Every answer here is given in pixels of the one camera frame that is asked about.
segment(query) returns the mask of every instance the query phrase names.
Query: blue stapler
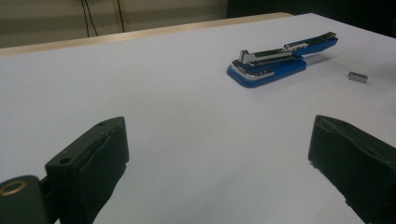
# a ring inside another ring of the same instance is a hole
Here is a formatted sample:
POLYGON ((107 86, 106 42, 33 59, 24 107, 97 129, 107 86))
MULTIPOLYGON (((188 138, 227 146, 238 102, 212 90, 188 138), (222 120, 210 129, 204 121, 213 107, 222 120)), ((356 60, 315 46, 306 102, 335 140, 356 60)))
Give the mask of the blue stapler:
POLYGON ((239 59, 231 63, 227 74, 247 88, 255 88, 282 77, 305 70, 303 55, 321 52, 337 43, 335 33, 297 41, 283 49, 249 53, 241 50, 239 59))

